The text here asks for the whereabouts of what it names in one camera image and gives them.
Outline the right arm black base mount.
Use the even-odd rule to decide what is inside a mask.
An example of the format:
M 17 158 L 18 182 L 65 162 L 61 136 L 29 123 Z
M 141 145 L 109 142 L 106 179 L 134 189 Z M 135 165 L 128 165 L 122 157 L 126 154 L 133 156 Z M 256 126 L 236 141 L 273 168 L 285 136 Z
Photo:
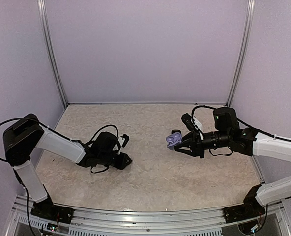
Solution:
M 223 209 L 226 223 L 243 221 L 266 214 L 265 206 L 260 205 L 255 198 L 259 187 L 261 187 L 261 184 L 252 187 L 246 194 L 242 204 Z

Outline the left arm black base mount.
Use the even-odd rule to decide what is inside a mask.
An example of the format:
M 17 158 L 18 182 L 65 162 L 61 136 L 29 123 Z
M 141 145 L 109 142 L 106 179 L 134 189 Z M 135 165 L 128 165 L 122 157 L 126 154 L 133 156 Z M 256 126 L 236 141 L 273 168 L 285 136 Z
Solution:
M 73 214 L 73 208 L 54 204 L 49 195 L 43 201 L 34 202 L 31 209 L 33 216 L 65 224 L 71 224 Z

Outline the silver grey charging case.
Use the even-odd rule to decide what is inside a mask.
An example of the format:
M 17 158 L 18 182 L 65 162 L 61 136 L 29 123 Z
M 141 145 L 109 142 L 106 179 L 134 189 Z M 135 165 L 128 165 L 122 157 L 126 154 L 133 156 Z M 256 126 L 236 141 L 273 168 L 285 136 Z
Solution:
M 173 150 L 174 146 L 178 145 L 179 143 L 181 143 L 182 140 L 182 133 L 180 130 L 172 130 L 171 134 L 169 136 L 166 137 L 166 141 L 167 141 L 167 148 L 169 150 Z

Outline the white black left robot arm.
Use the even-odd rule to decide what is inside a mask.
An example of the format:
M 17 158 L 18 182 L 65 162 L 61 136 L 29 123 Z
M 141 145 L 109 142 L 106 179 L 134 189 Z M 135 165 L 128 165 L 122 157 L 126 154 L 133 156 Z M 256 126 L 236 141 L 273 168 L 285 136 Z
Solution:
M 14 118 L 2 136 L 5 159 L 28 191 L 27 194 L 38 203 L 38 211 L 51 219 L 57 214 L 57 207 L 48 201 L 49 194 L 42 184 L 30 155 L 34 149 L 42 149 L 63 157 L 78 166 L 93 168 L 102 165 L 125 169 L 132 159 L 122 149 L 129 142 L 129 136 L 112 134 L 100 128 L 86 143 L 72 140 L 42 124 L 36 115 L 28 114 Z

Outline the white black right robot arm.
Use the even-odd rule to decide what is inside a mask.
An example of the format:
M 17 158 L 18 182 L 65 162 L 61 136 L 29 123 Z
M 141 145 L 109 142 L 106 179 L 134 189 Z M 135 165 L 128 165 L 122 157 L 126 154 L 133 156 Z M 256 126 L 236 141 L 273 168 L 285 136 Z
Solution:
M 233 108 L 220 107 L 212 110 L 215 131 L 202 132 L 202 125 L 194 113 L 185 113 L 181 120 L 189 133 L 183 136 L 181 131 L 173 130 L 166 138 L 168 149 L 204 158 L 206 150 L 228 147 L 232 153 L 291 162 L 290 138 L 273 135 L 248 124 L 241 129 L 239 125 L 244 122 L 237 118 Z M 269 184 L 252 187 L 244 198 L 245 203 L 240 206 L 239 213 L 244 218 L 250 218 L 259 210 L 259 206 L 290 197 L 291 175 Z

